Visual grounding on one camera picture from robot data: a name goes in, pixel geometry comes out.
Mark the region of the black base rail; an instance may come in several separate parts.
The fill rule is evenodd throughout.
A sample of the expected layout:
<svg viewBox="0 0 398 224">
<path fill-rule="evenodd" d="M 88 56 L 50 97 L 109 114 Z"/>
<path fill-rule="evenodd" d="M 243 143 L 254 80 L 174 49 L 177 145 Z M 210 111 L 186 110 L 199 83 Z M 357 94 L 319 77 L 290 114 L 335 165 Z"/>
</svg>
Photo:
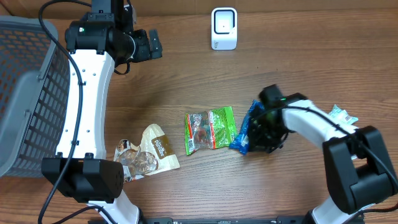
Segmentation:
<svg viewBox="0 0 398 224">
<path fill-rule="evenodd" d="M 237 220 L 228 219 L 184 219 L 173 220 L 171 218 L 146 218 L 148 224 L 302 224 L 304 216 L 284 216 L 267 219 L 243 218 Z"/>
</svg>

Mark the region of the light teal snack packet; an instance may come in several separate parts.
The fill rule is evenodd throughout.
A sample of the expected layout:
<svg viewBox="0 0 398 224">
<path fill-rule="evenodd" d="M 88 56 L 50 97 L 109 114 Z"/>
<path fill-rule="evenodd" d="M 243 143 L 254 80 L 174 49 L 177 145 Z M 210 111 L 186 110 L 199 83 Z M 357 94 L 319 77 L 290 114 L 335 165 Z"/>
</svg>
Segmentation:
<svg viewBox="0 0 398 224">
<path fill-rule="evenodd" d="M 357 117 L 350 116 L 346 110 L 341 109 L 337 105 L 333 106 L 328 115 L 337 119 L 340 123 L 346 124 L 354 124 L 359 120 Z"/>
</svg>

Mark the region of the white barcode scanner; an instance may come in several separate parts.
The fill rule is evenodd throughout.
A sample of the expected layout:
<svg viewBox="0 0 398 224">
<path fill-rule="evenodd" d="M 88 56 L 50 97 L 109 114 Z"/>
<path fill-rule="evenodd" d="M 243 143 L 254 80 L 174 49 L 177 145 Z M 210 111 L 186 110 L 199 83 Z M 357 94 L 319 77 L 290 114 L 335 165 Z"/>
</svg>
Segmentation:
<svg viewBox="0 0 398 224">
<path fill-rule="evenodd" d="M 238 41 L 238 13 L 233 7 L 217 7 L 211 13 L 211 48 L 234 50 Z"/>
</svg>

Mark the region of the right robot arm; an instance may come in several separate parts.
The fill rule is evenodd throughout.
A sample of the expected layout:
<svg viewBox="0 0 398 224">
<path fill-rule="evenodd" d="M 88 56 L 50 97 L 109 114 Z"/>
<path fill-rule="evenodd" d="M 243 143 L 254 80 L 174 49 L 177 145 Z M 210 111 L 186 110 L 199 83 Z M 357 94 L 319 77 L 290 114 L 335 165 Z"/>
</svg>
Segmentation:
<svg viewBox="0 0 398 224">
<path fill-rule="evenodd" d="M 323 152 L 329 197 L 298 217 L 277 223 L 364 223 L 367 213 L 388 213 L 397 206 L 374 208 L 397 194 L 397 175 L 381 133 L 373 126 L 340 123 L 301 93 L 284 96 L 277 85 L 265 87 L 249 119 L 250 151 L 271 153 L 297 133 Z"/>
</svg>

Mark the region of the grey plastic shopping basket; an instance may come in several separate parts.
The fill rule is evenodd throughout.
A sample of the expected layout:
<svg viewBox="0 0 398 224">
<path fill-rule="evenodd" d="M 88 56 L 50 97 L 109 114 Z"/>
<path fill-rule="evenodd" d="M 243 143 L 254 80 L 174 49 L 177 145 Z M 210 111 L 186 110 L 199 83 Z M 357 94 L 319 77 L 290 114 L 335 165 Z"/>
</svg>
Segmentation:
<svg viewBox="0 0 398 224">
<path fill-rule="evenodd" d="M 41 177 L 63 132 L 69 62 L 36 19 L 1 16 L 1 176 Z"/>
</svg>

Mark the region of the blue Oreo packet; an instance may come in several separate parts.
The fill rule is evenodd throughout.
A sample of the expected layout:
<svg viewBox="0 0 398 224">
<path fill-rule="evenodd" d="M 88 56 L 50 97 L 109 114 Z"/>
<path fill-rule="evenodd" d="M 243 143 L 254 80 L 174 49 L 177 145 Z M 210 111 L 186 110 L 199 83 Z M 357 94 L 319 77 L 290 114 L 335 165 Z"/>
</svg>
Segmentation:
<svg viewBox="0 0 398 224">
<path fill-rule="evenodd" d="M 248 138 L 248 129 L 249 129 L 249 120 L 251 118 L 250 113 L 254 111 L 255 107 L 260 107 L 260 109 L 264 109 L 264 106 L 260 101 L 253 100 L 251 107 L 248 109 L 239 134 L 235 137 L 232 143 L 229 144 L 230 149 L 237 149 L 241 154 L 246 155 L 249 150 L 249 138 Z"/>
</svg>

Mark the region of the beige cookie bag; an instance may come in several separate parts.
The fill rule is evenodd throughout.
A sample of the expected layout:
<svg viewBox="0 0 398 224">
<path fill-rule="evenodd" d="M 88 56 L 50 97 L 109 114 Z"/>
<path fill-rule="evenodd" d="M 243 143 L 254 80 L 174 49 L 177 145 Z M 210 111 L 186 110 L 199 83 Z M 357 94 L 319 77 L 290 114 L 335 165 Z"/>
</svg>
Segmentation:
<svg viewBox="0 0 398 224">
<path fill-rule="evenodd" d="M 151 124 L 144 130 L 138 146 L 127 139 L 120 140 L 114 161 L 122 164 L 125 182 L 180 167 L 168 137 L 158 124 Z"/>
</svg>

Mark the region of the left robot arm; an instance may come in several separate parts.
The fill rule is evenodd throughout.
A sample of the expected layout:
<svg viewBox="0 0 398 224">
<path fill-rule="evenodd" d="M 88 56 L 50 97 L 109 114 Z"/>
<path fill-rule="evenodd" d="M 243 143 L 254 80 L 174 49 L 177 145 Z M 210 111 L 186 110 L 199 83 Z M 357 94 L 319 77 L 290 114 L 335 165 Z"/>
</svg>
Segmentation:
<svg viewBox="0 0 398 224">
<path fill-rule="evenodd" d="M 111 76 L 121 64 L 161 58 L 158 32 L 136 30 L 129 1 L 92 1 L 90 11 L 65 31 L 70 84 L 62 135 L 55 156 L 41 171 L 54 192 L 96 210 L 105 223 L 144 223 L 123 190 L 121 163 L 106 159 L 104 119 Z"/>
</svg>

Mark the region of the green snack bag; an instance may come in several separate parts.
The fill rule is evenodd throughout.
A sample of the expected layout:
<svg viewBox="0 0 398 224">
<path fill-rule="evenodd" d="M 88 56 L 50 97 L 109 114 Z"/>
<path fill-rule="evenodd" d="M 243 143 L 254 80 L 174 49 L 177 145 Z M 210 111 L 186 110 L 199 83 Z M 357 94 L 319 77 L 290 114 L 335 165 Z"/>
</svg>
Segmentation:
<svg viewBox="0 0 398 224">
<path fill-rule="evenodd" d="M 228 147 L 237 134 L 231 106 L 185 115 L 185 150 L 188 156 L 200 149 Z"/>
</svg>

